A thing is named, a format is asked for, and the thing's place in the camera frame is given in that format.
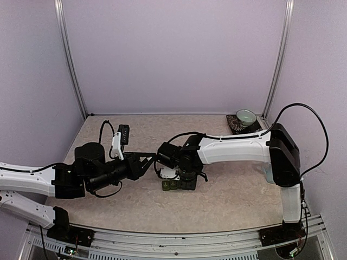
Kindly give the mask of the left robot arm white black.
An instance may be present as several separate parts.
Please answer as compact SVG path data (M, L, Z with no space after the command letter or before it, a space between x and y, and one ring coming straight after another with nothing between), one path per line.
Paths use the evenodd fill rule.
M1 163L1 207L42 228L51 230L64 241L72 240L76 229L63 208L44 206L23 196L24 192L56 199L76 199L86 193L98 194L110 185L122 188L122 180L138 180L155 160L155 153L124 152L129 125L112 131L109 153L101 141L88 142L74 150L74 162L53 163L41 168Z

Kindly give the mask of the green pill organizer box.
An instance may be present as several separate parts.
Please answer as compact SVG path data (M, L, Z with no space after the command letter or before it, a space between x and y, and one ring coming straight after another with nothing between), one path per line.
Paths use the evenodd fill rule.
M162 190L163 191L177 190L178 189L177 184L178 184L178 181L176 180L163 180Z

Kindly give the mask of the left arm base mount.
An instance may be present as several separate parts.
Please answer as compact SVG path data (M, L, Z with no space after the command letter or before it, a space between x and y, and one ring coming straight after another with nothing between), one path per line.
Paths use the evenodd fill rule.
M77 246L90 247L94 238L94 230L71 226L54 225L47 230L47 237Z

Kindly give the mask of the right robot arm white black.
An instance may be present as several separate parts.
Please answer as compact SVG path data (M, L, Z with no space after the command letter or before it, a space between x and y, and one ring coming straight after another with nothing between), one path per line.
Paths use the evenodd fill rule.
M162 143L157 150L155 173L159 178L180 181L194 188L198 176L206 177L204 165L226 161L258 161L269 164L274 183L280 187L282 224L277 229L280 239L287 241L302 230L304 201L300 152L288 131L277 120L267 130L239 135L212 136L187 132L183 146L172 141Z

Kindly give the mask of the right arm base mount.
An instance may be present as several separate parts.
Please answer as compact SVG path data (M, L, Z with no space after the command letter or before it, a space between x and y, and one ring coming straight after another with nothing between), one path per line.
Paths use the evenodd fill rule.
M301 225L281 224L274 227L268 227L259 231L262 246L276 245L304 237L305 229Z

